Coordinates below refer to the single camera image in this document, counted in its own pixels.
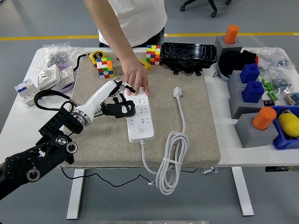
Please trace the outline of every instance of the cable tie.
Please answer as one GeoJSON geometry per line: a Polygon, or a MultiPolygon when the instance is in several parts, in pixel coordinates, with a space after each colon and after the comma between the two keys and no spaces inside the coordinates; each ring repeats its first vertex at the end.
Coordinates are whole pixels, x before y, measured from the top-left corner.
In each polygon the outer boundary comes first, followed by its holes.
{"type": "Polygon", "coordinates": [[[168,161],[168,162],[172,162],[174,164],[178,164],[178,165],[182,165],[181,162],[175,161],[175,160],[171,160],[171,159],[167,159],[167,158],[163,158],[164,161],[168,161]]]}

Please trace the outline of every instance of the black plastic container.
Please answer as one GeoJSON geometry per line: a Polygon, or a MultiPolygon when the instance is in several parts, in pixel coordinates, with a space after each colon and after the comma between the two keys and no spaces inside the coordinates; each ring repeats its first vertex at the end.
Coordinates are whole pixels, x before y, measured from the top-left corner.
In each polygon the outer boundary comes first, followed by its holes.
{"type": "Polygon", "coordinates": [[[200,75],[202,69],[217,62],[217,48],[210,44],[164,42],[160,59],[175,75],[179,71],[200,75]]]}

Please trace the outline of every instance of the beige felt mat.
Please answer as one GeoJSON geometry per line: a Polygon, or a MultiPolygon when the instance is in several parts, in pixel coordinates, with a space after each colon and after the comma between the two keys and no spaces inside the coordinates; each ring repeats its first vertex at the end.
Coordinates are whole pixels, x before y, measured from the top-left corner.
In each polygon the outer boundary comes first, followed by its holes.
{"type": "MultiPolygon", "coordinates": [[[[145,59],[145,53],[136,53],[145,59]]],[[[114,53],[112,58],[114,78],[99,79],[97,68],[88,56],[80,62],[73,99],[84,104],[109,80],[124,80],[121,64],[114,53]]],[[[182,167],[213,167],[220,161],[220,151],[214,127],[212,111],[203,76],[174,75],[165,65],[152,65],[149,70],[149,105],[155,131],[155,139],[145,143],[145,159],[149,167],[160,166],[165,143],[171,131],[183,130],[178,103],[172,90],[179,86],[184,92],[181,105],[186,120],[189,150],[182,167]]],[[[141,146],[128,141],[127,119],[113,116],[96,117],[93,123],[79,135],[71,136],[78,145],[75,162],[70,168],[143,168],[141,146]]]]}

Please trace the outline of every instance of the power outlet socket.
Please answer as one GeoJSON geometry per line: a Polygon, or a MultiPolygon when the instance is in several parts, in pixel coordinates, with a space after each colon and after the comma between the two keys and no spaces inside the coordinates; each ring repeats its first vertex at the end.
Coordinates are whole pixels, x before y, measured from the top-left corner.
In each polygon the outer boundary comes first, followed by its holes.
{"type": "Polygon", "coordinates": [[[140,143],[141,139],[145,142],[154,140],[149,98],[145,94],[144,88],[140,87],[137,96],[133,94],[128,96],[127,91],[125,91],[125,97],[134,102],[136,109],[136,114],[127,118],[129,142],[140,143]]]}

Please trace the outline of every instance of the white t-shirt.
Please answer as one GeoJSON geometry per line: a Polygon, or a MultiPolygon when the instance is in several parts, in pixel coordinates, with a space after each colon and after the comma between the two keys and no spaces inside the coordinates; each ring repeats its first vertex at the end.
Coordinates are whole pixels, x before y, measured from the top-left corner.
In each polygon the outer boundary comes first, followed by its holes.
{"type": "MultiPolygon", "coordinates": [[[[166,24],[164,0],[108,0],[127,40],[137,46],[158,34],[166,24]]],[[[107,44],[99,31],[99,40],[107,44]]]]}

